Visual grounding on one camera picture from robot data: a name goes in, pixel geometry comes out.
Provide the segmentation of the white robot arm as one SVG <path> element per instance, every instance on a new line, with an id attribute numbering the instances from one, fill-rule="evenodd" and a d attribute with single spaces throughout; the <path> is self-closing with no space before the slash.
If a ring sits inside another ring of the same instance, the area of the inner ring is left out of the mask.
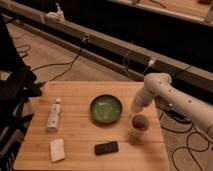
<path id="1" fill-rule="evenodd" d="M 131 111 L 141 112 L 151 104 L 155 96 L 160 96 L 213 140 L 213 106 L 175 89 L 171 82 L 172 78 L 167 73 L 146 75 L 143 87 L 134 97 Z"/>

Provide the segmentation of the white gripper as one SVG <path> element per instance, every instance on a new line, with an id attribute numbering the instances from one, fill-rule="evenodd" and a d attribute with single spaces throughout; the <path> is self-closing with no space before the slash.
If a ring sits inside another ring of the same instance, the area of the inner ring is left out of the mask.
<path id="1" fill-rule="evenodd" d="M 141 88 L 135 95 L 131 105 L 132 113 L 139 113 L 140 109 L 150 104 L 150 92 L 146 88 Z"/>

